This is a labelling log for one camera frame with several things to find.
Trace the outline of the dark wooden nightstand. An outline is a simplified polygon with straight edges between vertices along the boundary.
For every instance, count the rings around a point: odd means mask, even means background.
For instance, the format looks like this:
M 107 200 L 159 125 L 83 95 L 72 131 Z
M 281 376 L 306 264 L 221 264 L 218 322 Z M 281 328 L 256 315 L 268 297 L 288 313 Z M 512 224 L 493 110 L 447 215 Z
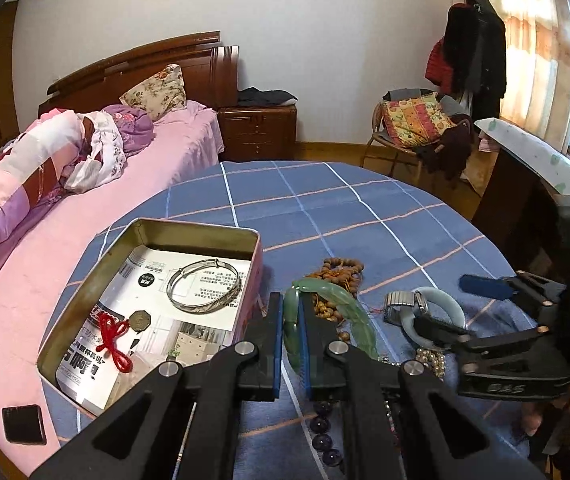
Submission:
M 223 159 L 229 162 L 287 160 L 294 158 L 297 108 L 224 107 L 218 110 L 224 143 Z

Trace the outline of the green jade bangle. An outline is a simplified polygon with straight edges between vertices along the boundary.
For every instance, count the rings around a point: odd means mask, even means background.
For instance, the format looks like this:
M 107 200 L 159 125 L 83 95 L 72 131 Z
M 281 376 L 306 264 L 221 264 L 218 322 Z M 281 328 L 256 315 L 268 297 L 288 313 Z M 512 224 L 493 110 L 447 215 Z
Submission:
M 369 315 L 362 309 L 359 301 L 347 290 L 336 284 L 319 278 L 302 278 L 294 281 L 284 296 L 284 344 L 291 368 L 301 375 L 301 329 L 302 315 L 299 314 L 299 301 L 303 294 L 317 295 L 328 300 L 337 308 L 337 312 L 346 318 L 350 335 L 358 349 L 371 359 L 378 359 L 376 336 Z

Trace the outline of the purple garment on bed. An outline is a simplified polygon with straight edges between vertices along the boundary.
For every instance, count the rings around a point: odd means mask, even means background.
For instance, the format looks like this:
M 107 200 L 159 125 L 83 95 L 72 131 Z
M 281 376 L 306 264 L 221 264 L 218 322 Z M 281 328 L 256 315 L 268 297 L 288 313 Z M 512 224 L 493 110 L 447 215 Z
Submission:
M 102 110 L 114 119 L 122 137 L 126 157 L 145 150 L 155 139 L 154 123 L 145 110 L 122 104 L 112 104 Z

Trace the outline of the black smartphone on bed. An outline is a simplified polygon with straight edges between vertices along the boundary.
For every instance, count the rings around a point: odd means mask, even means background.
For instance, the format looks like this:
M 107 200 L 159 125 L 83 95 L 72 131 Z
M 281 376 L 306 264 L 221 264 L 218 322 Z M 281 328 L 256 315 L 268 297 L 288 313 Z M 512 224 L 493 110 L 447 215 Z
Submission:
M 38 404 L 2 408 L 5 439 L 21 445 L 46 445 L 42 410 Z

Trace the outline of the printed paper sheet in tin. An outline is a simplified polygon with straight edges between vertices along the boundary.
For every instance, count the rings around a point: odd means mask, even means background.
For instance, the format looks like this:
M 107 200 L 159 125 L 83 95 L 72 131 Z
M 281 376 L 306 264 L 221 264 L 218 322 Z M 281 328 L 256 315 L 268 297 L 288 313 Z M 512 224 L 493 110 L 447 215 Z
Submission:
M 58 388 L 88 412 L 99 415 L 162 362 L 195 365 L 229 346 L 245 318 L 243 292 L 225 300 L 215 312 L 186 312 L 178 305 L 210 304 L 224 297 L 236 282 L 245 284 L 248 260 L 222 258 L 221 266 L 196 269 L 167 289 L 178 270 L 207 259 L 187 252 L 135 247 L 64 352 L 56 370 Z M 106 313 L 117 322 L 128 322 L 137 310 L 151 315 L 151 326 L 136 334 L 129 325 L 128 331 L 117 338 L 116 348 L 132 363 L 132 370 L 123 373 L 108 351 L 96 350 L 102 343 L 98 319 Z

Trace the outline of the dark clothes on nightstand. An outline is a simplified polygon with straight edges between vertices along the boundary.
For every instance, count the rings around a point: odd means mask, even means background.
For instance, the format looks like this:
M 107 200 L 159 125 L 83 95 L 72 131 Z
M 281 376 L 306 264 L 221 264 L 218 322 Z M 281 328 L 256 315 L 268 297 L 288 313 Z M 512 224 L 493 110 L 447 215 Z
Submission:
M 259 90 L 249 87 L 237 92 L 240 107 L 275 107 L 295 105 L 298 99 L 285 90 Z

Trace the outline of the coat rack with dark clothes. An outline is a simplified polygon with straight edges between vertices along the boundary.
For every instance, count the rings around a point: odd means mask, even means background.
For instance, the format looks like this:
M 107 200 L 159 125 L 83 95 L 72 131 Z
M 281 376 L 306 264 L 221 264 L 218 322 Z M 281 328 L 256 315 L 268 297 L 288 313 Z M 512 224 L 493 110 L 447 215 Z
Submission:
M 450 6 L 425 78 L 444 96 L 470 98 L 473 120 L 499 116 L 506 95 L 506 25 L 489 0 Z

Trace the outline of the pale blue jade bangle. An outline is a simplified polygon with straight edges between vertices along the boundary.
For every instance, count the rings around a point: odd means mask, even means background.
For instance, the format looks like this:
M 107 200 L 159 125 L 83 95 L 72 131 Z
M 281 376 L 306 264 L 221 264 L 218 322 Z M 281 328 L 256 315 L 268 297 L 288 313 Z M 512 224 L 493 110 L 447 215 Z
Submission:
M 414 328 L 414 319 L 416 315 L 415 309 L 420 304 L 424 304 L 427 309 L 431 306 L 437 306 L 446 312 L 450 323 L 457 328 L 465 327 L 465 315 L 460 304 L 456 302 L 449 294 L 434 287 L 418 287 L 412 290 L 414 294 L 414 302 L 412 306 L 401 306 L 399 308 L 400 326 L 405 336 L 414 342 L 417 346 L 430 350 L 436 350 L 437 346 L 433 341 L 419 336 Z

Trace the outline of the pink bed sheet mattress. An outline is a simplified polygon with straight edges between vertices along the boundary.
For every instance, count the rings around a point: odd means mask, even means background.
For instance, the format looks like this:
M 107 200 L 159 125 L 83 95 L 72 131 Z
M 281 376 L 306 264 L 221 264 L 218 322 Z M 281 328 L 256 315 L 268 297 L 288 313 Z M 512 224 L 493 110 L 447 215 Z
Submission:
M 214 110 L 189 102 L 166 114 L 155 125 L 154 140 L 128 159 L 119 179 L 64 198 L 0 269 L 0 450 L 22 474 L 58 450 L 56 431 L 45 414 L 46 444 L 12 444 L 4 435 L 2 409 L 46 404 L 36 370 L 38 347 L 86 246 L 149 197 L 216 164 L 222 148 Z

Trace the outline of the pink purple striped quilt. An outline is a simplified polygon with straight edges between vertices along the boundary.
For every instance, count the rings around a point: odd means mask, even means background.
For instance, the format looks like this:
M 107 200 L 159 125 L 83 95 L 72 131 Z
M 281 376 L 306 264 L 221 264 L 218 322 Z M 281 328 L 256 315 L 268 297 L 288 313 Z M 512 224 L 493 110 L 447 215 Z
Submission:
M 56 191 L 84 193 L 120 178 L 122 135 L 107 112 L 39 119 L 0 154 L 0 244 Z

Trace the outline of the blue plaid tablecloth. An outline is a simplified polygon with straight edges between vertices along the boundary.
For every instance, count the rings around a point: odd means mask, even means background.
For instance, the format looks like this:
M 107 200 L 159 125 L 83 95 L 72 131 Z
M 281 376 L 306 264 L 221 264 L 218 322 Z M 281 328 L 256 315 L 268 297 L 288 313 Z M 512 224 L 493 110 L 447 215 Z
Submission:
M 118 220 L 108 220 L 73 269 L 43 342 L 98 258 L 138 218 L 258 232 L 263 255 L 259 304 L 265 306 L 270 292 L 285 292 L 292 282 L 325 269 L 327 278 L 338 278 L 338 261 L 358 261 L 363 270 L 351 283 L 370 315 L 384 360 L 402 361 L 415 352 L 402 328 L 385 323 L 381 315 L 385 295 L 396 289 L 444 290 L 462 307 L 465 326 L 482 337 L 534 326 L 509 301 L 460 291 L 462 274 L 502 278 L 514 272 L 482 232 L 439 198 L 339 162 L 259 160 L 220 162 L 158 192 Z M 312 405 L 299 374 L 286 358 L 283 364 L 279 400 L 244 405 L 233 479 L 345 478 L 313 449 L 313 433 L 303 420 L 313 417 Z

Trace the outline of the patterned yellow curtain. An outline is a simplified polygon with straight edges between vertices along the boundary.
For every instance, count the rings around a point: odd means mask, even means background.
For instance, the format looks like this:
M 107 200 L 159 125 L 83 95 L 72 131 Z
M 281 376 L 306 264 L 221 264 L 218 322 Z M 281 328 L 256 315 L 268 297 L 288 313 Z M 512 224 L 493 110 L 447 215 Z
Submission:
M 488 0 L 504 25 L 506 91 L 491 118 L 570 149 L 570 0 Z

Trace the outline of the floral pillow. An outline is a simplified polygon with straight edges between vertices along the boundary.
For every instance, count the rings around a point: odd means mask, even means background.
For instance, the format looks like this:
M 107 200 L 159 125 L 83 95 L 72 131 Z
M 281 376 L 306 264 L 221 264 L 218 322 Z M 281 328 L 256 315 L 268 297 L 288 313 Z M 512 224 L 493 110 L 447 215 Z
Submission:
M 182 67 L 168 64 L 124 92 L 119 101 L 122 105 L 143 110 L 153 122 L 165 117 L 171 110 L 181 110 L 187 102 Z

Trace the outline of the pink metal tin box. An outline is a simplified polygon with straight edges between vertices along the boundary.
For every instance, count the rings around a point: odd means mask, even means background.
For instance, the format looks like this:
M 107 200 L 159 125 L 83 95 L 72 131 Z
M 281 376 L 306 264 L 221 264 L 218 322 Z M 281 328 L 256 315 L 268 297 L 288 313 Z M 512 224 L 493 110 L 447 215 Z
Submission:
M 240 341 L 257 314 L 257 231 L 138 218 L 59 312 L 36 366 L 92 416 L 161 362 L 196 365 Z

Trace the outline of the silver metal wristwatch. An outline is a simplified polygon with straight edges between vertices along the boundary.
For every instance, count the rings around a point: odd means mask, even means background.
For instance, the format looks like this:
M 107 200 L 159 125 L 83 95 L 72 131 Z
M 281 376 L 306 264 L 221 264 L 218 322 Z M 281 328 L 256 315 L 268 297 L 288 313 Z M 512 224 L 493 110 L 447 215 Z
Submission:
M 385 296 L 383 318 L 386 323 L 400 326 L 401 315 L 427 315 L 428 304 L 422 292 L 395 290 Z

